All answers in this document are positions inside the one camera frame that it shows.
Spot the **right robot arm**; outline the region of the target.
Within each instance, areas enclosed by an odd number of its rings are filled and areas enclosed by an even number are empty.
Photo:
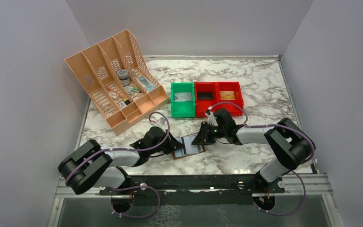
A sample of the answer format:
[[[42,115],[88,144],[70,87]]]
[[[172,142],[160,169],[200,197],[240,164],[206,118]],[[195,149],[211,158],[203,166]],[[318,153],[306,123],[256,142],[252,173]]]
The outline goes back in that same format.
[[[206,114],[208,120],[202,122],[193,145],[211,145],[224,138],[233,145],[268,144],[271,147],[275,157],[255,174],[254,187],[259,192],[266,192],[278,177],[295,170],[314,155],[315,143],[288,118],[276,124],[248,126],[237,124],[225,108]]]

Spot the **brown leather card holder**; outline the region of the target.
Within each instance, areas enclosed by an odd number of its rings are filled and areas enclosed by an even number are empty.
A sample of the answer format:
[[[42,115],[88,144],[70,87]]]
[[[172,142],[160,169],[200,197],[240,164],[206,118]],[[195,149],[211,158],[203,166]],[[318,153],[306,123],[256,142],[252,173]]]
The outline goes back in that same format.
[[[205,152],[206,148],[204,146],[192,145],[192,142],[196,136],[197,133],[176,138],[176,140],[180,142],[184,148],[173,151],[173,159],[180,159]]]

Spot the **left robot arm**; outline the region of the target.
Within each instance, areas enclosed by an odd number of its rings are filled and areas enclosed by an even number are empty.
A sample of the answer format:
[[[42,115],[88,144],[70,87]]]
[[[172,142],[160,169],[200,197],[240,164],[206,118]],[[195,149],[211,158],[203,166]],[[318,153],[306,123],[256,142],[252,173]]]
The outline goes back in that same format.
[[[96,140],[88,140],[59,164],[58,171],[75,194],[94,186],[124,194],[131,178],[123,167],[140,166],[156,153],[167,155],[184,147],[169,131],[153,126],[128,148],[101,148]]]

